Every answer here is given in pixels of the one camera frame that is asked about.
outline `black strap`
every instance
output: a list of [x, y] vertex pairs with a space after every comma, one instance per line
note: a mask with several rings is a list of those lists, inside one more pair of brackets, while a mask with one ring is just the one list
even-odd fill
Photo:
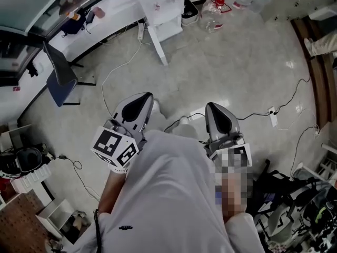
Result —
[[100, 226], [98, 224], [98, 209], [94, 211], [94, 220], [95, 220], [95, 225], [96, 225], [97, 253], [101, 253], [102, 252], [102, 240], [101, 240]]

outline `gray floor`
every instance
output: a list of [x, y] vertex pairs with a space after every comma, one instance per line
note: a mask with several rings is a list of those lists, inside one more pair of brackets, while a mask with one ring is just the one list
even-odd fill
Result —
[[[81, 99], [80, 106], [58, 108], [45, 91], [23, 117], [24, 123], [34, 125], [36, 141], [45, 141], [56, 155], [80, 160], [83, 165], [78, 171], [80, 176], [98, 194], [108, 175], [107, 166], [90, 151], [96, 128], [109, 118], [101, 84], [110, 70], [132, 57], [139, 46], [136, 36], [137, 28], [133, 28], [82, 59], [85, 69], [76, 69], [76, 73], [82, 80], [96, 80], [97, 87], [75, 88], [72, 97]], [[149, 41], [146, 34], [143, 42]], [[202, 111], [210, 101], [223, 104], [238, 118], [243, 118], [284, 104], [291, 98], [297, 81], [309, 77], [290, 23], [265, 24], [259, 15], [250, 12], [234, 12], [215, 34], [207, 34], [192, 24], [162, 45], [168, 67], [161, 64], [150, 44], [142, 45], [130, 64], [111, 74], [104, 85], [111, 111], [120, 100], [149, 91], [160, 101], [169, 122], [184, 114]], [[307, 110], [296, 120], [299, 105]], [[269, 158], [274, 168], [289, 174], [300, 134], [315, 124], [313, 113], [311, 82], [301, 82], [294, 100], [277, 115], [280, 128], [288, 128], [296, 120], [289, 130], [273, 128], [268, 117], [253, 116], [240, 121], [245, 140], [251, 145], [253, 170], [258, 173], [264, 160]], [[205, 140], [204, 118], [194, 118], [200, 140]], [[295, 163], [302, 161], [314, 166], [324, 154], [320, 144], [327, 138], [327, 126], [316, 139], [313, 131], [306, 131]], [[71, 163], [56, 160], [50, 167], [52, 176], [46, 181], [50, 189], [67, 198], [76, 209], [91, 215], [97, 202], [87, 195]]]

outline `chair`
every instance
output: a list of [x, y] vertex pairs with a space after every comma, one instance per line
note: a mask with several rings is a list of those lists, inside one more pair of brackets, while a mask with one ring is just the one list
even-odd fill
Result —
[[43, 50], [48, 55], [48, 58], [52, 62], [54, 68], [53, 72], [47, 79], [47, 87], [57, 106], [80, 105], [78, 102], [65, 102], [71, 91], [76, 85], [96, 86], [96, 84], [79, 82], [74, 71], [71, 69], [71, 66], [83, 66], [68, 62], [63, 53], [59, 50], [50, 46], [46, 42], [43, 42]]

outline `shoe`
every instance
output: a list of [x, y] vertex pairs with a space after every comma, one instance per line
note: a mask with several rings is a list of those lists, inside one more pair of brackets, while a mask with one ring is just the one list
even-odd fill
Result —
[[313, 43], [313, 40], [311, 38], [304, 39], [304, 45], [311, 57], [315, 56], [312, 52], [312, 45], [311, 45], [312, 43]]
[[179, 120], [179, 124], [189, 124], [189, 123], [190, 121], [186, 116], [181, 117]]
[[151, 114], [153, 114], [154, 112], [160, 112], [160, 105], [159, 105], [159, 101], [157, 99], [153, 100], [153, 106], [152, 106]]

